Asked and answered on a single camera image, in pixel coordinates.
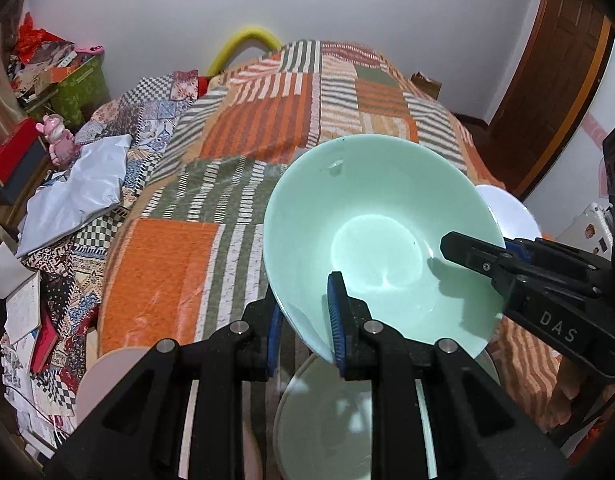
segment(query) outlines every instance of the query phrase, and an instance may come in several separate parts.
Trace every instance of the white cloth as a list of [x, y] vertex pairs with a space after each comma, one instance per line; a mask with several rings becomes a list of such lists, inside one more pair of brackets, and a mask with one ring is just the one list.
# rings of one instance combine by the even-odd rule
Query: white cloth
[[47, 247], [120, 203], [132, 137], [106, 137], [82, 147], [67, 180], [39, 187], [28, 212], [16, 257]]

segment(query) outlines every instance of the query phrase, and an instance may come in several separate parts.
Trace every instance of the white bowl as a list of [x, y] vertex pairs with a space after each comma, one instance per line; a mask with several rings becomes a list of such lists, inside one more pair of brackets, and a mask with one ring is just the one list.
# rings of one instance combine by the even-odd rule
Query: white bowl
[[541, 237], [539, 224], [532, 213], [514, 195], [489, 184], [480, 184], [476, 190], [490, 208], [505, 238], [534, 240]]

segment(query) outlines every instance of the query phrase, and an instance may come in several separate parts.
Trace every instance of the pink figurine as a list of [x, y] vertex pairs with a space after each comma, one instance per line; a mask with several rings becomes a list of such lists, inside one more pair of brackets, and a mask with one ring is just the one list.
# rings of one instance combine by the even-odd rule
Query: pink figurine
[[94, 56], [98, 56], [105, 52], [102, 45], [75, 46], [74, 50], [79, 54], [92, 54]]
[[49, 142], [49, 157], [55, 166], [66, 168], [81, 153], [81, 147], [74, 144], [74, 136], [60, 115], [43, 116], [43, 123], [36, 123], [36, 129]]

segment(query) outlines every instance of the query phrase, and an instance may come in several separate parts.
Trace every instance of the cable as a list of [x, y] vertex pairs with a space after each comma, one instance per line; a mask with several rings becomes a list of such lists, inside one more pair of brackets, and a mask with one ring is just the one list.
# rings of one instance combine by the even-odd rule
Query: cable
[[[13, 386], [9, 386], [8, 384], [4, 385], [6, 388], [9, 388], [11, 390], [14, 390], [16, 393], [18, 393], [23, 399], [25, 399], [25, 402], [28, 403], [32, 408], [34, 408], [36, 410], [36, 412], [42, 417], [44, 418], [49, 424], [52, 424], [52, 426], [54, 428], [56, 428], [56, 430], [60, 431], [61, 433], [63, 433], [65, 436], [70, 436], [69, 433], [67, 433], [65, 430], [62, 430], [61, 428], [57, 427], [57, 425], [52, 422], [51, 420], [49, 420], [49, 418], [47, 418], [47, 416], [41, 412], [36, 406], [34, 406], [34, 404], [27, 398], [25, 397], [25, 395], [23, 395], [23, 393], [20, 390], [17, 390], [16, 388], [14, 388]], [[56, 448], [54, 446], [49, 446], [51, 447], [54, 451], [56, 451]]]

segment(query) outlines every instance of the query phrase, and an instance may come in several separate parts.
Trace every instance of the bed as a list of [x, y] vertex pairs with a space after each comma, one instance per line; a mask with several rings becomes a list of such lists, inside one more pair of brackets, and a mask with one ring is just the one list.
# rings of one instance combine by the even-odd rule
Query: bed
[[[42, 298], [60, 340], [34, 377], [43, 409], [72, 413], [85, 372], [86, 331], [98, 354], [207, 338], [239, 319], [267, 288], [262, 222], [279, 178], [300, 153], [335, 137], [398, 136], [439, 153], [475, 184], [499, 184], [471, 134], [382, 54], [359, 44], [302, 40], [212, 80], [145, 78], [100, 108], [78, 141], [131, 134], [122, 204], [25, 263], [42, 272]], [[502, 386], [537, 424], [559, 356], [504, 319], [489, 345]], [[271, 438], [284, 388], [309, 350], [290, 327], [280, 371], [244, 387], [264, 478], [278, 478]]]

